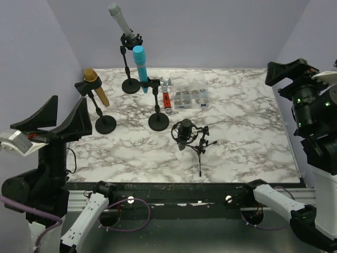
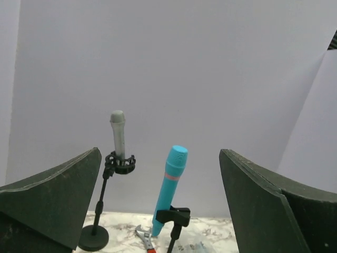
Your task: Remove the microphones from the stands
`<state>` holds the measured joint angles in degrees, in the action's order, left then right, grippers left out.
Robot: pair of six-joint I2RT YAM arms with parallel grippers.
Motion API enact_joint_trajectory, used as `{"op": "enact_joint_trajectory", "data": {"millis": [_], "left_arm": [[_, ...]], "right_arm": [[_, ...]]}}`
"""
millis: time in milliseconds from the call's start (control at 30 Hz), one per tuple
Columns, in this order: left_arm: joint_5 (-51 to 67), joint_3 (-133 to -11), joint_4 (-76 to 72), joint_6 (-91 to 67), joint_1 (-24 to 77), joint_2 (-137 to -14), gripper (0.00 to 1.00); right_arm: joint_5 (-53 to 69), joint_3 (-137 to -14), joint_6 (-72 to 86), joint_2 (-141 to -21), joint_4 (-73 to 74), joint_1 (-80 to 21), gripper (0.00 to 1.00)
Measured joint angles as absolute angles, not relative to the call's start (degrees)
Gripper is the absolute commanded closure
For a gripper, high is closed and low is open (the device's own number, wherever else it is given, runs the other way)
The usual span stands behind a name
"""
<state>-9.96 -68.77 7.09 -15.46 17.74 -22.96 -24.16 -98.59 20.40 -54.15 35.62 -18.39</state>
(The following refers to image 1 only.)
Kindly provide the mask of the gold microphone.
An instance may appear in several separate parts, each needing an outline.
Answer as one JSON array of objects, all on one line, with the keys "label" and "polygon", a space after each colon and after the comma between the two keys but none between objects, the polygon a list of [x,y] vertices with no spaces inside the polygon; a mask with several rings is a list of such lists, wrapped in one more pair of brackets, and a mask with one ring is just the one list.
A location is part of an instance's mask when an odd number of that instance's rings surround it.
[{"label": "gold microphone", "polygon": [[110,102],[102,88],[102,81],[99,78],[98,74],[92,69],[87,68],[83,71],[84,73],[84,80],[87,81],[91,88],[93,88],[100,99],[100,101],[103,103],[105,107],[108,107],[110,105]]}]

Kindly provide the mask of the black clip desk stand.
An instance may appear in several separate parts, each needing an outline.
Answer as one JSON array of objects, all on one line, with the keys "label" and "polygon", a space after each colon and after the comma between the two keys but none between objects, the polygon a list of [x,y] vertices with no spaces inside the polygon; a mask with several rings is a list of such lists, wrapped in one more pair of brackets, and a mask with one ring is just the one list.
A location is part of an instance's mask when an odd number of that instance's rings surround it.
[{"label": "black clip desk stand", "polygon": [[155,99],[155,113],[153,113],[148,119],[148,125],[153,131],[164,131],[169,126],[169,118],[166,114],[160,111],[160,106],[158,104],[158,87],[160,86],[159,79],[150,79],[147,78],[146,82],[140,82],[142,88],[152,88],[152,94]]}]

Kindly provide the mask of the blue microphone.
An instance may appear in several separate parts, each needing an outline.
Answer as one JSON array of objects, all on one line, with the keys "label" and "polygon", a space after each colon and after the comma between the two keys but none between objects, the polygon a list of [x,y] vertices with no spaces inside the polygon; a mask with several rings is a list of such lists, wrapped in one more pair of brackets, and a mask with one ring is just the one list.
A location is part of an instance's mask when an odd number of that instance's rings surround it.
[{"label": "blue microphone", "polygon": [[147,82],[146,54],[142,46],[137,45],[133,48],[133,59],[137,67],[140,82]]}]

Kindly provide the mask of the black tripod shock-mount stand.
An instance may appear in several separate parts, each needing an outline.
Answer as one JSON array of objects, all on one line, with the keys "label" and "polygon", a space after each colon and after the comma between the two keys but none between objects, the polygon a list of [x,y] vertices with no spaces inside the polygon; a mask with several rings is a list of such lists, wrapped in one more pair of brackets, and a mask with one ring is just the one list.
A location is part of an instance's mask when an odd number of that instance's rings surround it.
[{"label": "black tripod shock-mount stand", "polygon": [[[181,121],[174,124],[171,128],[171,137],[177,144],[177,135],[178,135],[178,128],[181,124]],[[192,138],[193,142],[191,144],[186,145],[186,147],[191,148],[193,151],[196,152],[199,162],[199,176],[202,176],[202,170],[201,170],[201,155],[206,152],[206,148],[217,144],[217,141],[209,142],[209,140],[206,139],[210,135],[209,133],[209,127],[198,127],[194,123],[192,123]]]}]

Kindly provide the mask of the black microphone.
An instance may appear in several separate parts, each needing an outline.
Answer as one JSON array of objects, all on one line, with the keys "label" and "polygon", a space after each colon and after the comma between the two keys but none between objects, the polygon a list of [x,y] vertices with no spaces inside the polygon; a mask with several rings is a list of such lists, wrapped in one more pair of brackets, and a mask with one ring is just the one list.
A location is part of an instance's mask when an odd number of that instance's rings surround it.
[{"label": "black microphone", "polygon": [[178,128],[177,144],[180,151],[183,151],[186,145],[191,144],[194,140],[192,138],[192,121],[184,119]]}]

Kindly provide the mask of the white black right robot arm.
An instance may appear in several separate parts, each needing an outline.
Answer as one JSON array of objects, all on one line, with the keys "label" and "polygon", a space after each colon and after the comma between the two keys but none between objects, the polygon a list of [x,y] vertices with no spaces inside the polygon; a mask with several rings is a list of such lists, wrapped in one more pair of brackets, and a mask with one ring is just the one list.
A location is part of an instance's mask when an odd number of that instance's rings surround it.
[{"label": "white black right robot arm", "polygon": [[320,72],[304,59],[268,63],[267,86],[285,78],[292,83],[278,93],[292,102],[294,135],[302,137],[314,179],[315,205],[288,198],[263,180],[247,183],[242,200],[250,207],[259,203],[271,208],[289,222],[302,242],[336,252],[336,72]]}]

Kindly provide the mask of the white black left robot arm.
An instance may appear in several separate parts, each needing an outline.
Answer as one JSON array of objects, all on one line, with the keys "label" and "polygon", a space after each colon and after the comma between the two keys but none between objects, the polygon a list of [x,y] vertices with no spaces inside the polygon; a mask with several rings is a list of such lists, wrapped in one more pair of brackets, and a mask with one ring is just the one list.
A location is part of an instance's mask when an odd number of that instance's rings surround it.
[{"label": "white black left robot arm", "polygon": [[61,232],[70,197],[65,187],[67,144],[91,135],[92,123],[85,98],[60,125],[57,110],[54,95],[32,116],[1,133],[1,148],[6,152],[24,157],[38,154],[36,169],[5,180],[1,187],[5,207],[26,214],[32,252],[80,252],[100,214],[117,201],[114,188],[99,182],[70,229]]}]

